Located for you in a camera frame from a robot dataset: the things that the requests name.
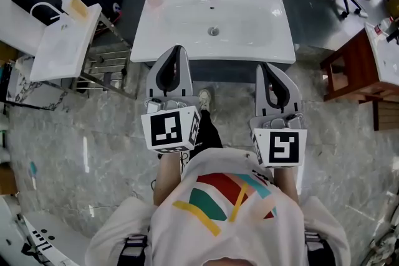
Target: colorful graphic print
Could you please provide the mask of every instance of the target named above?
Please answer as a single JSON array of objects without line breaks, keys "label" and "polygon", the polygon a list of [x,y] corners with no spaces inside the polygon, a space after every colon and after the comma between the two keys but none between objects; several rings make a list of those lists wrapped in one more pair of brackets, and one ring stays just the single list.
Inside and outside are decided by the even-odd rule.
[{"label": "colorful graphic print", "polygon": [[212,173],[197,177],[197,183],[213,186],[233,205],[229,216],[207,192],[199,188],[191,190],[188,203],[176,201],[173,206],[192,213],[214,236],[221,232],[220,227],[214,221],[234,222],[240,207],[255,192],[258,193],[261,201],[256,205],[256,211],[252,217],[258,220],[276,217],[274,199],[270,196],[271,192],[267,188],[269,180],[255,171],[252,172],[251,175]]}]

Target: yellow stripe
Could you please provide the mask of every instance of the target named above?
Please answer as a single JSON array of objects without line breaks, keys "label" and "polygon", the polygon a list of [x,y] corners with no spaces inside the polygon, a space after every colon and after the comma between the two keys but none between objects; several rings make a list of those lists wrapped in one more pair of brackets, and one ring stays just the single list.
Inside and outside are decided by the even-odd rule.
[{"label": "yellow stripe", "polygon": [[233,223],[236,220],[236,216],[237,216],[239,207],[241,205],[241,202],[243,201],[244,194],[245,194],[245,191],[246,191],[247,187],[248,187],[248,183],[244,183],[242,188],[241,188],[241,192],[238,194],[236,205],[234,205],[234,209],[233,209],[233,212],[231,213],[229,222]]},{"label": "yellow stripe", "polygon": [[218,236],[220,233],[220,228],[217,226],[208,216],[205,215],[201,209],[198,207],[181,201],[176,201],[173,203],[173,206],[177,207],[178,209],[182,209],[184,211],[188,211],[194,214],[201,222],[204,224],[213,235]]}]

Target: green stripe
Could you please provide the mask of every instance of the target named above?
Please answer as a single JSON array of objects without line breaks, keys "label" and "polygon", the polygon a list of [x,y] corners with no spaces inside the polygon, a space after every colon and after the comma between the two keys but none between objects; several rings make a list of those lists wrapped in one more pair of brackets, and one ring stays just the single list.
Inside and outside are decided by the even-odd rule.
[{"label": "green stripe", "polygon": [[200,189],[193,189],[191,191],[189,203],[201,209],[206,216],[216,221],[225,221],[226,214],[216,204],[212,197]]}]

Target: teal stripe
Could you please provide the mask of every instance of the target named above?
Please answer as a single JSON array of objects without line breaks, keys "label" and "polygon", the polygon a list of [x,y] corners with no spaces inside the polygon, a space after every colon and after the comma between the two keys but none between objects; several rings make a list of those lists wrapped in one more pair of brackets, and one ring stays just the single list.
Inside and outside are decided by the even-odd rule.
[{"label": "teal stripe", "polygon": [[250,186],[252,186],[261,198],[264,199],[271,194],[271,192],[267,188],[265,188],[262,184],[256,182],[248,174],[235,174],[235,176],[239,177],[243,181],[247,182]]},{"label": "teal stripe", "polygon": [[225,221],[227,219],[226,214],[217,205],[217,203],[209,196],[208,193],[201,189],[193,188],[190,195],[190,204],[198,207],[201,211],[205,213],[210,219],[216,221]]}]

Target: shoulder strap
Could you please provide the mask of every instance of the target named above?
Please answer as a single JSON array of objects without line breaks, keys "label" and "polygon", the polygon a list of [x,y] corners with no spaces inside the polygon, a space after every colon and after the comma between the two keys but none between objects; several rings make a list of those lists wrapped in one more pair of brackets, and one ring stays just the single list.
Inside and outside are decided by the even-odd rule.
[{"label": "shoulder strap", "polygon": [[336,266],[334,253],[329,243],[318,233],[305,231],[305,243],[309,266]]},{"label": "shoulder strap", "polygon": [[145,261],[144,248],[147,247],[147,236],[131,235],[125,240],[117,266],[142,266]]}]

